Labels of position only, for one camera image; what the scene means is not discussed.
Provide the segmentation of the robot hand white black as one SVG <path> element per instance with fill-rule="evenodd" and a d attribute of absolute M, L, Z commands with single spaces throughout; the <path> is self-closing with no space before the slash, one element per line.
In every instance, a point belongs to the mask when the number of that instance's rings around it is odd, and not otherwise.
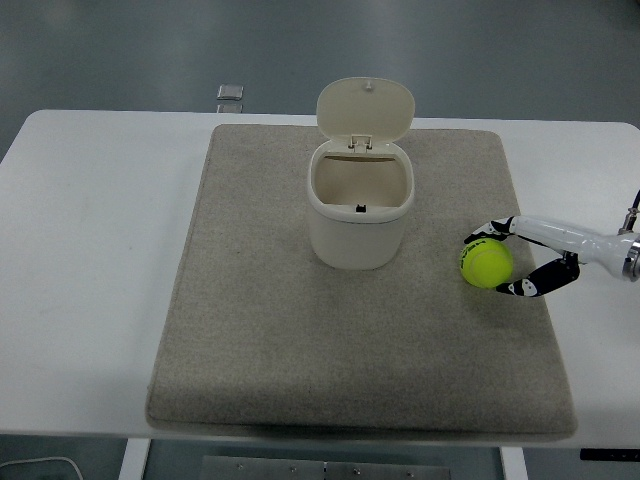
<path fill-rule="evenodd" d="M 509 236 L 547 247 L 560 256 L 512 283 L 513 258 L 502 244 Z M 539 297 L 575 281 L 580 266 L 596 262 L 613 277 L 639 279 L 639 235 L 602 236 L 531 216 L 491 220 L 464 240 L 459 269 L 471 285 L 520 297 Z"/>

